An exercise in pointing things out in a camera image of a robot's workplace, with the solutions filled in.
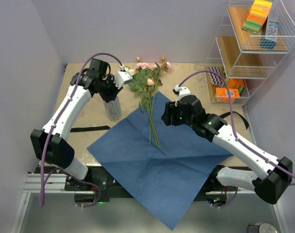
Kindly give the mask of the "white ceramic vase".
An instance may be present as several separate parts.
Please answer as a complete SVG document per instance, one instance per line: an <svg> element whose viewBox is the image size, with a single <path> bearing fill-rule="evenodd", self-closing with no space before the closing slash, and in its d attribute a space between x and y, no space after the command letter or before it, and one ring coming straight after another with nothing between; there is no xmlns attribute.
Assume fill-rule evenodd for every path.
<svg viewBox="0 0 295 233"><path fill-rule="evenodd" d="M117 121L121 117L121 106L118 96L109 102L103 101L104 109L109 120Z"/></svg>

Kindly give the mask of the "pink white flower bouquet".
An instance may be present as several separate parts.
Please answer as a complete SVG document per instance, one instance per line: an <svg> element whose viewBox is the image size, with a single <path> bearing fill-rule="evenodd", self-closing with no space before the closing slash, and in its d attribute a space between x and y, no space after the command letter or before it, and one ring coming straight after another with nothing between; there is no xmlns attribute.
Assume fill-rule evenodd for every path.
<svg viewBox="0 0 295 233"><path fill-rule="evenodd" d="M156 147L160 148L161 145L154 125L154 101L158 87L163 85L161 76L170 73L171 64L165 57L161 58L160 63L154 63L152 66L141 62L140 58L137 58L137 62L134 69L125 66L125 70L132 76L132 82L129 84L129 87L134 96L141 99L139 101L141 111L147 112L149 116L149 143L152 143L152 139L154 139Z"/></svg>

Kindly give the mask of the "black ribbon gold lettering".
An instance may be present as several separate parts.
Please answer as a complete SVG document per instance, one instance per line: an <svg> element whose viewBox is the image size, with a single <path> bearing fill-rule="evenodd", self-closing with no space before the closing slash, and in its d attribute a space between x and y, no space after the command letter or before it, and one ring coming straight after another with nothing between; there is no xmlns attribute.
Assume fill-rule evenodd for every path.
<svg viewBox="0 0 295 233"><path fill-rule="evenodd" d="M246 129L249 128L249 122L245 119L243 115L240 113L234 111L235 114L237 114L243 121ZM70 130L71 133L80 133L80 132L92 132L92 131L104 131L104 130L109 130L109 126L94 126L94 127L77 127L77 128L72 128Z"/></svg>

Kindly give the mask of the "blue wrapping paper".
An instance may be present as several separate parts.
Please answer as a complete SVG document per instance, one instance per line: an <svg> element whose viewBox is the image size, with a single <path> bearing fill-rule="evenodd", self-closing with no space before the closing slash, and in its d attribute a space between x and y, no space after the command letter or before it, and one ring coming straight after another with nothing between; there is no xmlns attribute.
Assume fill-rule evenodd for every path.
<svg viewBox="0 0 295 233"><path fill-rule="evenodd" d="M168 98L157 93L154 124L160 146L149 134L149 116L136 109L88 147L93 157L145 208L173 230L212 170L230 157L224 148L186 126L166 126Z"/></svg>

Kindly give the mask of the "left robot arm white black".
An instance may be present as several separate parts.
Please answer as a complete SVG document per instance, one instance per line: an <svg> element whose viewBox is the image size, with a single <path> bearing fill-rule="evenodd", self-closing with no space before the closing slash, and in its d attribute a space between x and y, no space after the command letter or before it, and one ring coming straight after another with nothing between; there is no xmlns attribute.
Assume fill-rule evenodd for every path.
<svg viewBox="0 0 295 233"><path fill-rule="evenodd" d="M75 177L75 184L81 190L90 189L93 179L87 175L88 167L75 158L75 151L67 142L72 126L94 94L99 94L106 103L114 102L123 85L131 81L123 64L115 75L105 61L93 58L89 64L72 77L66 96L51 119L42 129L31 133L37 159Z"/></svg>

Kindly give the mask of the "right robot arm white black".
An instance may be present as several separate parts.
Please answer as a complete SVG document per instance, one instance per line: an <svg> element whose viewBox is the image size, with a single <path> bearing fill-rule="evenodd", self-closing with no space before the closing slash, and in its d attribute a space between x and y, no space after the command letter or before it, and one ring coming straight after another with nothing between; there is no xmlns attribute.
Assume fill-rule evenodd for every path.
<svg viewBox="0 0 295 233"><path fill-rule="evenodd" d="M200 100L186 95L165 104L162 120L166 126L187 125L200 137L226 149L250 171L222 167L208 179L209 187L218 191L224 186L236 186L254 191L269 204L276 204L292 182L293 162L273 156L241 137L222 117L206 113Z"/></svg>

